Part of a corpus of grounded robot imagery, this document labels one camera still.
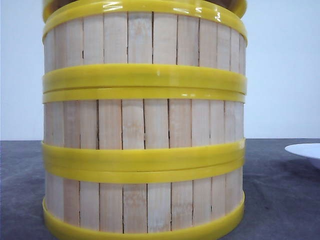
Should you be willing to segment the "bamboo steamer lid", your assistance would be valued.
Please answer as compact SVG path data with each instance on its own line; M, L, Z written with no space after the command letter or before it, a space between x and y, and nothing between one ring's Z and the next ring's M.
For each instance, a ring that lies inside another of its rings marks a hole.
M47 21L49 16L59 8L74 2L74 0L43 0L42 19ZM246 0L206 0L206 2L221 6L241 18L247 10Z

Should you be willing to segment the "front bamboo steamer basket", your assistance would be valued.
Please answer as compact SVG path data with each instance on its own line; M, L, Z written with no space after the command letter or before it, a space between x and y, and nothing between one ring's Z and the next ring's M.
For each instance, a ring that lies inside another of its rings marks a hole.
M45 180L44 222L60 240L217 240L244 215L242 168L173 183Z

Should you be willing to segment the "white plate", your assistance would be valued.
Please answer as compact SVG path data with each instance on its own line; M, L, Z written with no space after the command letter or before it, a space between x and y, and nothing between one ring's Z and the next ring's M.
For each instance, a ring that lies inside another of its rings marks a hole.
M288 145L284 148L287 152L306 157L309 159L320 159L320 143L300 143Z

